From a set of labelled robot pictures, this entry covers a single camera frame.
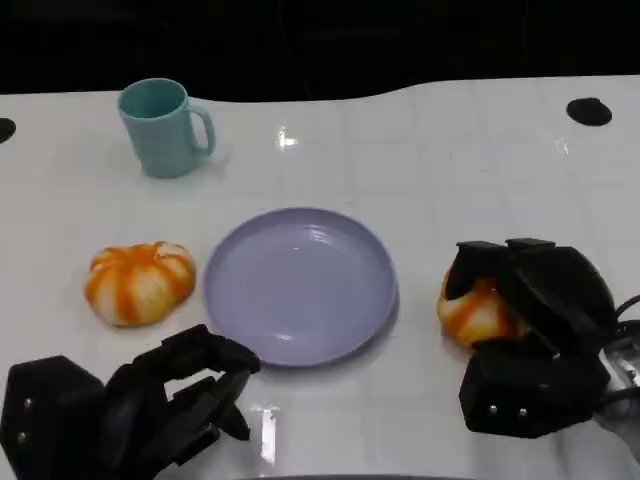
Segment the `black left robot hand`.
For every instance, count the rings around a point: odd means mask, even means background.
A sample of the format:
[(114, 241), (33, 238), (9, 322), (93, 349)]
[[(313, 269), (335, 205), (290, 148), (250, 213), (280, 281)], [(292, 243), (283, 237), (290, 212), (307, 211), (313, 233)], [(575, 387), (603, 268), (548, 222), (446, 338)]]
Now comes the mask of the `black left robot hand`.
[(236, 405), (261, 368), (247, 347), (200, 324), (121, 366), (106, 384), (97, 458), (111, 479), (153, 479), (222, 433), (247, 441)]

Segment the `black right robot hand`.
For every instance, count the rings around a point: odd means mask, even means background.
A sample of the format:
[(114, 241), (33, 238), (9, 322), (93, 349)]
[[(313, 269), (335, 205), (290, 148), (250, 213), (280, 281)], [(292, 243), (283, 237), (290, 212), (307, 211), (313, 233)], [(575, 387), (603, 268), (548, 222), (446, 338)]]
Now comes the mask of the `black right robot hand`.
[(437, 315), (465, 347), (528, 340), (551, 354), (590, 354), (617, 324), (609, 287), (573, 247), (533, 238), (457, 247)]

